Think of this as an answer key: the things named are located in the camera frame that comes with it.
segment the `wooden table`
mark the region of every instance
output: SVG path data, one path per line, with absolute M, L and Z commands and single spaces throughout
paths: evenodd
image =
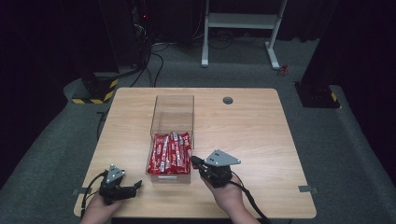
M 193 155 L 206 158 L 215 149 L 242 161 L 233 165 L 256 204 L 269 218 L 312 218 L 316 215 L 290 129 L 272 89 L 120 88 L 92 157 L 82 187 L 110 164 L 125 170 L 121 185 L 143 180 L 137 197 L 114 217 L 227 217 L 218 208 L 197 170 L 191 183 L 153 185 L 145 174 L 150 127 L 157 95 L 194 95 Z M 223 98 L 233 98 L 231 105 Z M 93 185 L 98 189 L 101 179 Z M 75 206 L 80 215 L 82 194 Z M 259 215 L 245 197 L 247 209 Z

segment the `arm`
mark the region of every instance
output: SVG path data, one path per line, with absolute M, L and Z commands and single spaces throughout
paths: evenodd
M 115 201 L 111 205 L 107 205 L 105 200 L 99 194 L 95 194 L 85 210 L 85 215 L 80 224 L 104 224 L 124 201 Z
M 233 176 L 232 181 L 238 184 L 240 183 L 239 179 L 235 176 Z M 228 184 L 223 188 L 214 189 L 208 182 L 205 180 L 204 182 L 213 193 L 218 206 L 227 213 L 233 224 L 260 224 L 260 222 L 246 209 L 242 198 L 242 190 L 240 188 Z

